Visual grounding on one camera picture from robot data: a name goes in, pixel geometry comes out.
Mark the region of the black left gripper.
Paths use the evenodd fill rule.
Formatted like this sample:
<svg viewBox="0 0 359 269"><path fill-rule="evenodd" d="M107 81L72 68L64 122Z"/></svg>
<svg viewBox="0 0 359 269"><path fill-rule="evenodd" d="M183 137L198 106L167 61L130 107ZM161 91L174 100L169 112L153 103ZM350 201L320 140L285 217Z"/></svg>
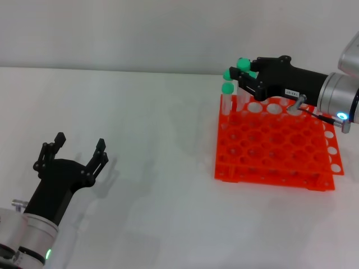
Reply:
<svg viewBox="0 0 359 269"><path fill-rule="evenodd" d="M59 132L53 142L42 144L38 160L33 165L33 169L39 172L40 183L24 211L55 225L60 224L75 192L92 187L109 161L103 138L99 139L93 157L86 166L72 160L54 160L65 141L65 134Z"/></svg>

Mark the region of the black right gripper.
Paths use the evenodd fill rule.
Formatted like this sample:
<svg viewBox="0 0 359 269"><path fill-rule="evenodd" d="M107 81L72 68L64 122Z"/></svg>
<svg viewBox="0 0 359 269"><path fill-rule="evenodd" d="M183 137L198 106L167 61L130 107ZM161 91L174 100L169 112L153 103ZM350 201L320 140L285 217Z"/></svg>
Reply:
<svg viewBox="0 0 359 269"><path fill-rule="evenodd" d="M231 79L238 82L238 87L251 94L256 101L280 96L296 99L306 96L305 103L317 106L319 93L328 75L294 67L291 57L258 57L250 64L250 70L257 72L257 78L236 67L229 68Z"/></svg>

